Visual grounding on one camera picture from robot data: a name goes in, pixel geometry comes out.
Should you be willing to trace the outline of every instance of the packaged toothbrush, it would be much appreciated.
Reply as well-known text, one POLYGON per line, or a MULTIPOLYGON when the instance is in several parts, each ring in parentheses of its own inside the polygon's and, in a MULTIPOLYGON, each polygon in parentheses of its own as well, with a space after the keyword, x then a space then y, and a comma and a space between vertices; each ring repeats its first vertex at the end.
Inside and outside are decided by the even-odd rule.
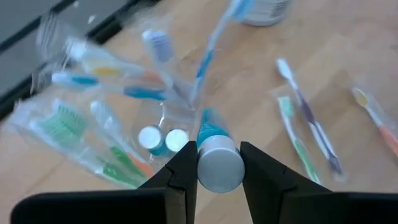
POLYGON ((118 143, 157 172, 191 139, 197 112, 171 101, 133 99, 90 88, 79 105, 118 143))
POLYGON ((235 20, 239 20, 242 14, 246 12, 247 3, 249 1, 243 0, 232 0, 229 2, 224 13, 221 15, 216 27, 208 37, 206 48, 200 64, 195 74, 195 81, 193 84, 193 90, 190 95, 190 102, 194 107, 199 108, 201 104, 201 98, 204 95, 206 78, 208 71, 215 59, 215 53, 221 43, 222 36, 226 32, 228 26, 235 20))
POLYGON ((160 16, 153 9, 140 9, 132 16, 134 19, 133 34, 141 37, 147 55, 152 61, 154 70, 160 75, 167 88, 176 92, 185 101, 192 91, 192 84, 181 76, 180 63, 174 41, 169 32, 167 16, 160 16))
POLYGON ((76 105, 55 99, 19 103, 10 123, 27 139, 36 139, 66 155, 98 176, 122 187, 138 188, 154 175, 141 159, 127 153, 126 145, 105 131, 76 105))
POLYGON ((168 90, 163 84, 154 82, 142 82, 134 77, 122 77, 108 79, 93 74, 64 70, 51 74, 52 83, 72 90, 87 90, 88 88, 101 88, 102 91, 118 93, 137 99, 153 99, 158 101, 171 101, 182 106, 188 106, 187 102, 179 97, 173 90, 168 90))
POLYGON ((307 121, 308 127, 311 130, 314 140, 317 142, 319 149, 329 163, 330 171, 332 172, 334 178, 339 181, 344 181, 346 174, 343 166, 341 165, 341 161, 336 154, 326 131, 323 129, 321 122, 317 120, 315 113, 311 109, 311 106, 308 104, 308 101, 304 97, 299 85, 295 81, 294 72, 290 69, 288 63, 283 58, 277 59, 276 64, 279 74, 287 80, 287 83, 291 87, 298 105, 300 106, 302 114, 307 121))
POLYGON ((300 160, 303 163, 307 176, 315 183, 321 184, 321 181, 317 174, 317 169, 313 164, 312 158, 310 157, 305 144, 298 136, 294 125, 292 124, 292 120, 295 119, 295 110, 290 97, 280 96, 277 100, 279 104, 280 115, 284 122, 285 129, 287 131, 287 134, 289 135, 290 141, 292 142, 294 149, 296 150, 300 160))
POLYGON ((378 128, 380 137, 391 150, 391 156, 395 163, 398 162, 398 130, 396 122, 386 113, 386 110, 375 99, 373 93, 369 91, 365 85, 358 82, 352 82, 350 92, 357 102, 369 115, 369 118, 378 128))
POLYGON ((52 72, 71 67, 75 71, 108 78, 132 77, 131 81, 143 88, 145 83, 164 85, 157 73, 120 59, 76 34, 73 28, 53 14, 42 18, 37 34, 37 49, 43 62, 48 65, 46 70, 32 74, 34 90, 40 91, 45 86, 43 83, 49 83, 52 72))
MULTIPOLYGON (((278 138, 280 141, 271 144, 268 150, 273 150, 273 147, 275 150, 277 148, 278 150, 292 148, 292 153, 295 154, 294 158, 296 159, 288 160, 290 157, 286 157, 281 158, 280 161, 285 164, 301 164, 302 168, 300 170, 303 172, 300 173, 318 184, 330 186, 345 181, 346 176, 336 175, 331 169, 329 157, 327 157, 328 154, 322 151, 318 145, 318 141, 308 127, 306 116, 303 114, 300 102, 291 87, 288 85, 280 86, 273 89, 271 95, 274 97, 275 107, 279 111, 278 117, 281 118, 281 125, 283 127, 281 133, 283 133, 284 137, 278 138)), ((316 108, 313 108, 313 110, 314 113, 319 113, 316 108)), ((344 160, 341 159, 337 149, 339 148, 333 148, 333 152, 340 159, 340 162, 344 164, 344 160)))

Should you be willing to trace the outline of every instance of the toothbrush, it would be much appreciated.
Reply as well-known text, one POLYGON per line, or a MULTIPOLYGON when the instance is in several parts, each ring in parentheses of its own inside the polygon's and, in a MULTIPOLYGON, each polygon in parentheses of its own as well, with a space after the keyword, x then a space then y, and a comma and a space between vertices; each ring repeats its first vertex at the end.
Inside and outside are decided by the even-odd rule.
POLYGON ((389 128, 382 122, 382 119, 377 115, 377 113, 372 109, 369 103, 369 98, 359 88, 353 88, 351 91, 355 97, 356 102, 360 106, 366 109, 366 111, 369 113, 370 117, 372 118, 373 122, 379 128, 381 136, 383 137, 384 141, 388 144, 388 146, 392 149, 394 154, 398 157, 398 140, 389 130, 389 128))
POLYGON ((101 101, 93 101, 90 105, 91 114, 99 126, 101 126, 110 136, 112 136, 120 146, 130 154, 138 168, 145 173, 146 176, 152 177, 155 172, 153 168, 123 139, 121 134, 120 119, 113 110, 101 101))
POLYGON ((94 75, 79 74, 74 72, 57 72, 52 74, 52 82, 65 86, 67 88, 85 89, 92 86, 101 86, 107 91, 120 93, 125 96, 138 98, 138 99, 153 99, 153 100, 170 100, 181 102, 181 99, 171 91, 150 90, 139 86, 117 86, 101 83, 100 80, 94 75))
POLYGON ((64 49, 70 58, 82 64, 86 73, 114 75, 128 72, 138 77, 145 75, 143 67, 125 62, 104 48, 76 37, 67 37, 64 49))
POLYGON ((217 44, 218 39, 220 38, 221 34, 223 33, 225 27, 228 24, 228 21, 234 17, 239 17, 240 14, 243 14, 245 7, 243 4, 247 4, 245 0, 232 0, 229 4, 227 10, 221 16, 221 19, 218 21, 216 29, 211 33, 209 37, 209 42, 207 44, 205 54, 201 60, 201 64, 196 74, 195 83, 193 86, 193 90, 190 96, 191 105, 193 102, 198 98, 198 95, 201 91, 203 82, 206 78, 207 69, 213 60, 213 52, 215 50, 215 46, 217 44))
POLYGON ((315 183, 321 184, 321 181, 317 176, 315 166, 313 165, 311 159, 307 154, 307 149, 304 146, 302 140, 297 137, 293 129, 293 126, 290 122, 290 120, 294 116, 294 109, 292 102, 290 101, 290 98, 288 96, 279 97, 278 102, 279 102, 280 113, 282 115, 282 120, 285 124, 287 134, 289 135, 290 141, 292 142, 293 147, 295 148, 299 158, 303 162, 304 169, 307 172, 307 175, 315 183))
POLYGON ((102 159, 95 150, 83 143, 83 133, 88 128, 85 116, 59 100, 54 101, 53 111, 48 117, 32 120, 29 123, 30 130, 45 143, 61 149, 94 173, 132 188, 140 186, 140 182, 125 174, 119 166, 102 159))
POLYGON ((174 58, 174 48, 171 37, 162 30, 145 30, 141 35, 148 51, 154 59, 159 75, 166 86, 181 97, 181 100, 189 102, 188 97, 181 88, 182 82, 177 79, 177 74, 171 65, 174 58))
POLYGON ((335 179, 339 181, 343 181, 345 178, 343 168, 340 164, 339 159, 337 158, 336 153, 333 150, 333 147, 328 140, 323 128, 320 123, 315 119, 310 106, 305 101, 304 97, 301 94, 299 86, 294 80, 294 75, 290 70, 285 59, 278 59, 277 66, 279 69, 279 73, 289 82, 289 85, 292 87, 294 94, 299 102, 299 105, 304 113, 304 116, 307 120, 308 125, 310 126, 313 137, 315 138, 319 148, 321 149, 323 155, 328 160, 330 169, 332 173, 335 174, 335 179))

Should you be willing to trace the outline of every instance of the blue toothbrush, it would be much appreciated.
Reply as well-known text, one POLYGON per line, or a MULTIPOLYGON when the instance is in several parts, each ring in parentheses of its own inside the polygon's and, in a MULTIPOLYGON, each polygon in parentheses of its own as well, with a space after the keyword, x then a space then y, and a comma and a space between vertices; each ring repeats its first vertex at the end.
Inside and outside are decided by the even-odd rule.
POLYGON ((153 100, 171 100, 180 102, 180 97, 172 91, 164 89, 150 90, 140 86, 117 86, 101 83, 100 80, 94 75, 80 74, 74 72, 57 72, 52 74, 52 82, 65 86, 67 88, 85 89, 93 86, 103 87, 107 91, 120 93, 125 96, 130 96, 139 99, 153 99, 153 100))
POLYGON ((201 60, 195 78, 193 91, 190 96, 191 104, 193 104, 194 101, 197 100, 198 95, 201 92, 207 69, 210 66, 211 61, 213 60, 213 52, 215 46, 217 44, 218 39, 221 37, 221 34, 223 33, 225 27, 227 26, 228 21, 230 19, 240 19, 241 16, 246 12, 246 9, 248 8, 250 2, 251 1, 245 1, 245 0, 232 0, 227 10, 224 12, 224 14, 221 16, 221 19, 218 21, 216 29, 211 33, 209 37, 209 42, 205 50, 205 54, 201 60))

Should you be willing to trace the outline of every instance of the small toothpaste tube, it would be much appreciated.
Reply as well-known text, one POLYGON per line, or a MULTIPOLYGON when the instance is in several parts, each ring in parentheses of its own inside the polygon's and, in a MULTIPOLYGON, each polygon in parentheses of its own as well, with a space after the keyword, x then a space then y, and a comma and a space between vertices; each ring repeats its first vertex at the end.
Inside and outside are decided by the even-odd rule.
POLYGON ((241 184, 245 173, 242 157, 214 108, 203 111, 197 145, 198 179, 206 189, 226 193, 241 184))

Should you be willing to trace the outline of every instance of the purple toothbrush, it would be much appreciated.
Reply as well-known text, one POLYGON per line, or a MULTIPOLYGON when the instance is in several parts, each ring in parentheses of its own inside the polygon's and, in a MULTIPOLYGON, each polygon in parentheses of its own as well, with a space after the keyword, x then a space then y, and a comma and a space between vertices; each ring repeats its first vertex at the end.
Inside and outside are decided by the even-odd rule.
POLYGON ((293 88, 297 101, 304 113, 305 119, 310 126, 313 137, 315 138, 319 148, 321 149, 323 155, 328 160, 330 169, 335 176, 336 180, 343 181, 345 179, 345 173, 341 167, 340 161, 333 150, 333 146, 330 144, 328 137, 326 136, 320 123, 315 119, 312 110, 308 103, 305 101, 303 95, 300 92, 299 86, 294 80, 292 71, 289 68, 285 59, 278 59, 277 66, 279 73, 289 81, 290 86, 293 88))

